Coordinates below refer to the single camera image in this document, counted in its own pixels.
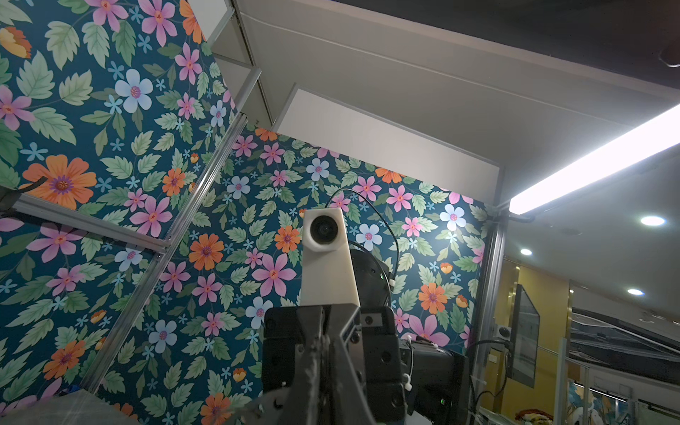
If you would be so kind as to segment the black monitor on stand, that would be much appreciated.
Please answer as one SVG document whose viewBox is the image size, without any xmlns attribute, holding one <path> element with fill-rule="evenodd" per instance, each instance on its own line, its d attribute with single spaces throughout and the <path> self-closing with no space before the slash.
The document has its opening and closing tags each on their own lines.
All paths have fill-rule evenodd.
<svg viewBox="0 0 680 425">
<path fill-rule="evenodd" d="M 533 388 L 536 382 L 540 315 L 523 285 L 517 284 L 511 317 L 508 378 Z"/>
</svg>

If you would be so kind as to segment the ceiling strip light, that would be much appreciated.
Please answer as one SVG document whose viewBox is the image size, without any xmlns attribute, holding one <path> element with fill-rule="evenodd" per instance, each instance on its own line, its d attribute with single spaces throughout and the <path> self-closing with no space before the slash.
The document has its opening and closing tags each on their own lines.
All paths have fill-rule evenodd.
<svg viewBox="0 0 680 425">
<path fill-rule="evenodd" d="M 510 199 L 509 212 L 527 214 L 679 144 L 679 107 L 590 152 Z"/>
</svg>

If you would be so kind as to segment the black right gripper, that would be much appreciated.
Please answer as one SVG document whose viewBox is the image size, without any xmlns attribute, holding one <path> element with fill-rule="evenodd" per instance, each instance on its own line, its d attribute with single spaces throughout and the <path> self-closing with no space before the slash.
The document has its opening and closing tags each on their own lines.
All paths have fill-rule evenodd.
<svg viewBox="0 0 680 425">
<path fill-rule="evenodd" d="M 403 419 L 406 402 L 399 343 L 386 307 L 269 310 L 261 372 L 262 420 L 267 424 L 376 424 Z"/>
</svg>

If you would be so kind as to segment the aluminium frame post back right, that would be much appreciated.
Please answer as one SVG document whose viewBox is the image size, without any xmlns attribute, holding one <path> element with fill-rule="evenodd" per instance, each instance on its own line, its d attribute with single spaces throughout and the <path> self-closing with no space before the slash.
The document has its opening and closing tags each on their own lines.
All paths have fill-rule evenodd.
<svg viewBox="0 0 680 425">
<path fill-rule="evenodd" d="M 168 248 L 162 253 L 155 255 L 150 262 L 150 266 L 144 271 L 143 278 L 138 283 L 117 322 L 115 322 L 104 346 L 99 351 L 99 354 L 97 354 L 97 357 L 95 357 L 83 380 L 81 380 L 80 387 L 83 390 L 95 394 L 99 386 L 104 382 L 110 366 L 113 365 L 118 352 L 125 344 L 137 318 L 143 313 L 145 303 L 152 295 L 160 275 L 166 271 L 168 263 L 173 260 L 175 252 L 182 242 L 182 238 L 193 223 L 194 214 L 200 209 L 217 175 L 223 169 L 233 145 L 237 137 L 244 130 L 246 123 L 247 117 L 241 112 L 237 113 L 225 136 L 216 146 L 205 171 L 198 177 L 194 192 L 180 210 L 168 233 L 166 233 L 166 241 L 169 244 Z"/>
</svg>

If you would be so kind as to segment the aluminium horizontal back bar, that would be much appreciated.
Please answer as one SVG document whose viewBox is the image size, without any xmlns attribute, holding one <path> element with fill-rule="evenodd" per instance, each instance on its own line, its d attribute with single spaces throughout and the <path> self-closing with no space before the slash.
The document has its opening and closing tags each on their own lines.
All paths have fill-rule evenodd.
<svg viewBox="0 0 680 425">
<path fill-rule="evenodd" d="M 26 214 L 45 221 L 77 228 L 101 237 L 108 237 L 127 244 L 142 247 L 155 253 L 166 253 L 168 242 L 124 228 L 110 221 L 91 217 L 80 212 L 70 210 L 40 198 L 22 194 L 14 202 L 12 209 L 20 214 Z"/>
</svg>

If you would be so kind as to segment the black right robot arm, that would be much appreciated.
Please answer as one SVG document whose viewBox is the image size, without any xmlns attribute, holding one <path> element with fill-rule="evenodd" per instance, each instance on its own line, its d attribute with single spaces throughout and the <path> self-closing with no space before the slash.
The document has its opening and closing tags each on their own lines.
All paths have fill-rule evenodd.
<svg viewBox="0 0 680 425">
<path fill-rule="evenodd" d="M 359 306 L 290 306 L 265 314 L 255 403 L 262 424 L 395 423 L 417 413 L 463 424 L 469 360 L 426 336 L 400 338 L 389 307 L 388 267 L 350 250 Z"/>
</svg>

